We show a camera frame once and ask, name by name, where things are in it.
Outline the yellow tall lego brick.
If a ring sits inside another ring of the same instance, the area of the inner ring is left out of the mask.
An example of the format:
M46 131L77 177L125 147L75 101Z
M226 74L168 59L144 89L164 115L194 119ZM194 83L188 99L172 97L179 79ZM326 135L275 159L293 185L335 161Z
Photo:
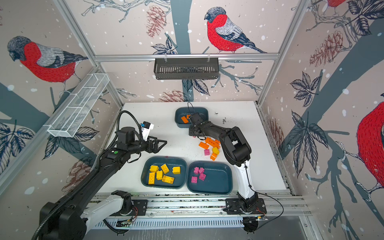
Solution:
M157 171L157 172L156 172L156 179L157 179L158 181L162 181L163 176L164 176L163 171Z

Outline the yellow small lego brick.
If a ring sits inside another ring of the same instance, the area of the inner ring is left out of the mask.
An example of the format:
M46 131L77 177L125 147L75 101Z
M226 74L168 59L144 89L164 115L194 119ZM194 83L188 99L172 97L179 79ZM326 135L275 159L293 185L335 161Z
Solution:
M214 148L212 149L212 151L213 151L213 153L216 154L216 155L218 155L218 154L220 153L220 151L219 151L219 149L218 149L217 147L214 147Z

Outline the yellow square lego brick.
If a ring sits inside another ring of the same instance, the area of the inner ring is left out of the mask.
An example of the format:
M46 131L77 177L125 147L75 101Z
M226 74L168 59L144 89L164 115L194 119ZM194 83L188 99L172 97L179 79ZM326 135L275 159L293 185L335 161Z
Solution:
M180 173L181 173L181 167L180 166L173 167L173 174L174 175L179 175Z

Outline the yellow long lego brick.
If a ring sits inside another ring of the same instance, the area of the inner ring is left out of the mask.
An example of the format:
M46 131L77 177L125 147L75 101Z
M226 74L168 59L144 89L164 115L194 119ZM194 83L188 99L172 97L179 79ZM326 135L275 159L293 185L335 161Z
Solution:
M173 184L175 178L174 177L169 177L169 176L163 176L162 182L167 183L167 184Z
M154 185L155 181L156 181L156 173L155 172L150 172L149 173L148 185Z

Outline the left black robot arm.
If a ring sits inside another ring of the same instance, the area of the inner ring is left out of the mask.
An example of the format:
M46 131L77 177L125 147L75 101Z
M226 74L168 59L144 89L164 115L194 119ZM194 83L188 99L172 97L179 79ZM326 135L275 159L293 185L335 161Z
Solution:
M100 154L95 168L67 195L42 207L33 240L82 240L93 227L91 217L85 217L83 212L106 181L125 163L132 163L131 155L157 154L167 144L166 140L153 136L145 138L141 124L138 121L135 124L136 128L120 128L117 124L116 135Z

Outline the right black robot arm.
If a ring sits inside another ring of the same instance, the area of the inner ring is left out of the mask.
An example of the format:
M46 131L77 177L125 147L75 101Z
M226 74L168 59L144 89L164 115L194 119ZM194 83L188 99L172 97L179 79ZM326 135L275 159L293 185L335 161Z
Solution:
M191 122L190 136L210 137L220 142L226 160L236 167L240 209L245 214L255 211L259 196L252 189L251 174L247 166L247 162L251 159L252 149L240 128L217 126L208 120L203 120L198 113L192 114L189 120Z

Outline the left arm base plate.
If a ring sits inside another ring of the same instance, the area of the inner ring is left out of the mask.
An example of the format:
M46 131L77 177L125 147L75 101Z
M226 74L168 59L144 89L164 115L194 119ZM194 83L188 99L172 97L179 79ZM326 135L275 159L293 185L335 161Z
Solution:
M111 217L145 216L147 212L147 207L148 200L132 200L132 208L129 212L125 210L120 210L119 212L111 214Z

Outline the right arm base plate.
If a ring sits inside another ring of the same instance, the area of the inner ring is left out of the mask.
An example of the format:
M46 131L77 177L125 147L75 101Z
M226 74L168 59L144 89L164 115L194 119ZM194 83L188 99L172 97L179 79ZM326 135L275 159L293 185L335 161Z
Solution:
M247 204L240 199L226 199L223 211L228 215L266 215L266 205L263 199L258 198L256 201Z

